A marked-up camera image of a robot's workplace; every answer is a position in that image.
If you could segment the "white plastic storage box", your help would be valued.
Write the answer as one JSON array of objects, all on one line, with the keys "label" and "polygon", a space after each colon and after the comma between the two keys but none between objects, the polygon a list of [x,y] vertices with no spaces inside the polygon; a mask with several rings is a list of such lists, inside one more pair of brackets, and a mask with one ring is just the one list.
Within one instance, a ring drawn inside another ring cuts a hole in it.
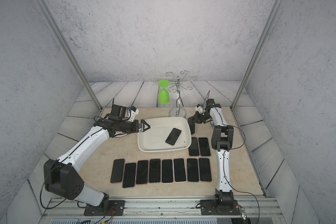
[{"label": "white plastic storage box", "polygon": [[[145,120],[151,127],[138,133],[138,148],[142,152],[170,152],[185,150],[191,145],[191,133],[188,122],[183,117],[160,117]],[[173,128],[182,131],[174,146],[165,143]]]}]

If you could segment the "dark phone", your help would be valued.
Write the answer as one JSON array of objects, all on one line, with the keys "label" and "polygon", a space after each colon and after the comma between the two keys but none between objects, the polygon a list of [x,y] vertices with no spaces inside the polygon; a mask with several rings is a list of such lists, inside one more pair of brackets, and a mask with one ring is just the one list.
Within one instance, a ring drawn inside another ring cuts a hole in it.
[{"label": "dark phone", "polygon": [[197,137],[191,138],[191,145],[189,147],[189,156],[199,156],[199,145]]}]

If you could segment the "black phone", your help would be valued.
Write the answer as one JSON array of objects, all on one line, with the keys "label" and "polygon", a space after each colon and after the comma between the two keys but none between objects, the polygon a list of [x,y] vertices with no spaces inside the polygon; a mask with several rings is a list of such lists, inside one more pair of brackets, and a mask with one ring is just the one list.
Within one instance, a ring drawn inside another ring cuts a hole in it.
[{"label": "black phone", "polygon": [[124,176],[123,176],[123,188],[132,188],[135,186],[136,178],[136,163],[125,164]]},{"label": "black phone", "polygon": [[187,180],[188,182],[199,182],[198,160],[187,159]]},{"label": "black phone", "polygon": [[184,159],[183,158],[174,159],[173,163],[174,163],[174,179],[175,179],[175,182],[185,182],[185,181],[187,181]]},{"label": "black phone", "polygon": [[199,158],[199,174],[200,174],[200,181],[202,182],[212,181],[210,160],[208,158]]}]

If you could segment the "phone with purple clear case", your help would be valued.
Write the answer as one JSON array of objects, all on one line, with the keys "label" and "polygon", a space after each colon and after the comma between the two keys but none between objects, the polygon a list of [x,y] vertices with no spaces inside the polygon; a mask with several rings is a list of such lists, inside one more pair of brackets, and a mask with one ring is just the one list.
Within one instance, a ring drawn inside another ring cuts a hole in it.
[{"label": "phone with purple clear case", "polygon": [[116,159],[113,162],[113,169],[111,173],[111,183],[121,183],[123,180],[123,173],[125,167],[125,159]]}]

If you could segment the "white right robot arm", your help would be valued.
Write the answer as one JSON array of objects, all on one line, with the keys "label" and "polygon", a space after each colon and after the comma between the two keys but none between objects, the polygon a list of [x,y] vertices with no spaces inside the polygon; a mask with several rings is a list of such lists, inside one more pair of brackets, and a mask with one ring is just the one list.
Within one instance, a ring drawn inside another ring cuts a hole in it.
[{"label": "white right robot arm", "polygon": [[205,105],[197,105],[196,113],[188,118],[190,133],[196,132],[196,124],[207,123],[212,120],[214,129],[211,138],[211,147],[217,156],[218,182],[214,195],[214,208],[232,209],[235,204],[233,187],[230,183],[229,156],[233,150],[234,127],[224,119],[221,105],[214,99],[207,99]]}]

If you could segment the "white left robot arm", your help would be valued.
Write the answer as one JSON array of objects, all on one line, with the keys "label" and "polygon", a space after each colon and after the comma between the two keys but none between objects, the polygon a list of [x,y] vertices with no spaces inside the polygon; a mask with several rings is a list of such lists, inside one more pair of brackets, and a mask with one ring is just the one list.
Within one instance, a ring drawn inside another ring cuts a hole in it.
[{"label": "white left robot arm", "polygon": [[99,117],[87,135],[72,149],[56,160],[46,161],[42,189],[67,200],[109,211],[108,194],[86,185],[79,171],[91,154],[109,138],[145,132],[150,128],[143,119],[129,121]]}]

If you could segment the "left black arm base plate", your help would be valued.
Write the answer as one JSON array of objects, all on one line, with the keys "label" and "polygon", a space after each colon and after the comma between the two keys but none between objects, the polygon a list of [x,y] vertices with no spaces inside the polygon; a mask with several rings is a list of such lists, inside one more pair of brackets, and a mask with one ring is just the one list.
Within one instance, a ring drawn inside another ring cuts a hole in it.
[{"label": "left black arm base plate", "polygon": [[122,216],[125,200],[106,200],[99,206],[87,205],[84,216]]}]

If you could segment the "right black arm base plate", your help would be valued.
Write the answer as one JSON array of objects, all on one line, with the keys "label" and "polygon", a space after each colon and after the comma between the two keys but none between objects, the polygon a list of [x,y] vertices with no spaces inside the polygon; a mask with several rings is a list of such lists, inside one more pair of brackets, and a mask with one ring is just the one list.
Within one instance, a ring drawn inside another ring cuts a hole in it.
[{"label": "right black arm base plate", "polygon": [[196,208],[199,208],[201,215],[240,215],[240,210],[237,206],[217,205],[213,200],[200,200]]}]

